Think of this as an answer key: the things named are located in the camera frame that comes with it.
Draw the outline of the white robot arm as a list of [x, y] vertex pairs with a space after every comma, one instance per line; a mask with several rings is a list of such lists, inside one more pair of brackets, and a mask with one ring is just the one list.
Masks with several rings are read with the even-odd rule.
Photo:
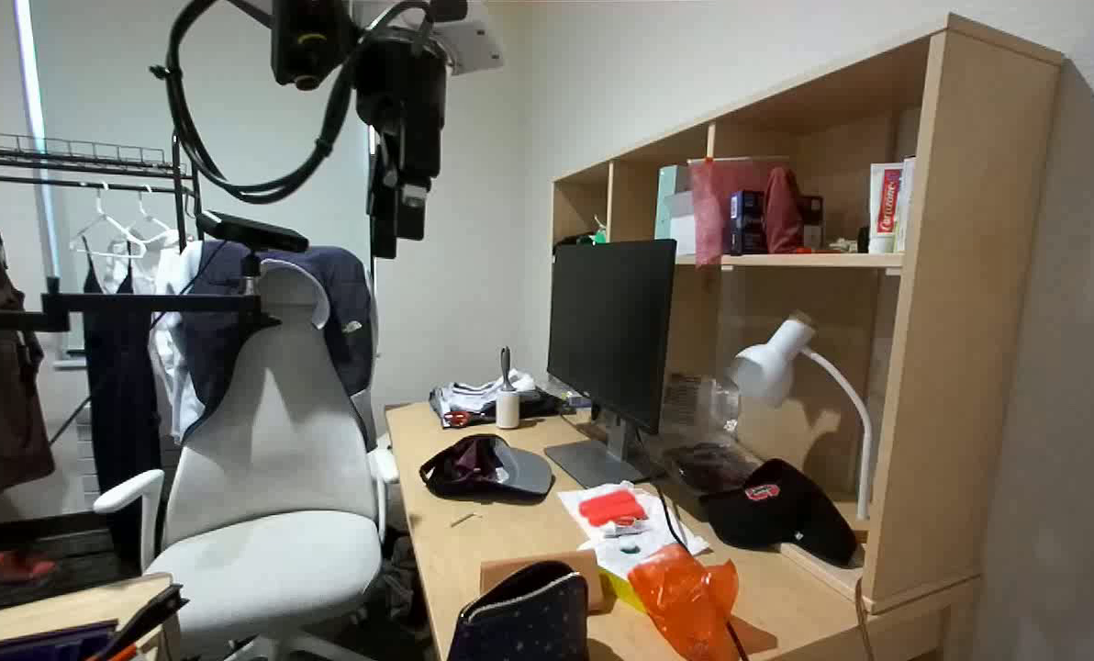
[[354, 84], [357, 113], [376, 132], [369, 172], [376, 258], [393, 258], [404, 237], [428, 233], [450, 75], [499, 63], [483, 0], [393, 0], [365, 27]]

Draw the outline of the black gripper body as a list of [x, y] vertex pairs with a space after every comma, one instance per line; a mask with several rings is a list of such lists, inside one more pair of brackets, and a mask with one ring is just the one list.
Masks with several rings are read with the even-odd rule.
[[412, 34], [381, 34], [357, 55], [357, 113], [371, 123], [404, 183], [440, 172], [446, 60]]

